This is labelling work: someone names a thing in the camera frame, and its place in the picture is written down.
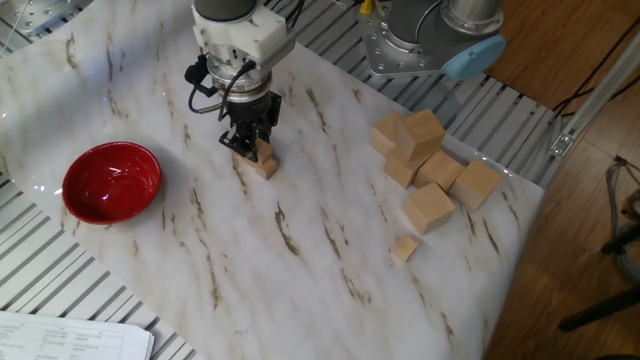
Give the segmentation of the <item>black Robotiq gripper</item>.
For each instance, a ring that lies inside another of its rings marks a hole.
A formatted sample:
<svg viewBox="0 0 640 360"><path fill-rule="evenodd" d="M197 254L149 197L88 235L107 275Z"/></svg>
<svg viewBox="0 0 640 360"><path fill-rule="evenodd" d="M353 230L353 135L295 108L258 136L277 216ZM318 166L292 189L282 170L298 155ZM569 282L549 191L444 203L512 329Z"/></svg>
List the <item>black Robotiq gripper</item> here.
<svg viewBox="0 0 640 360"><path fill-rule="evenodd" d="M236 127L241 122L255 121L259 126L259 138L270 143L271 133L277 126L282 97L276 93L267 92L263 96L248 102L229 100L227 103L227 115L230 126ZM225 131L219 138L219 142L252 162L257 161L256 131L252 128L236 128L233 133Z"/></svg>

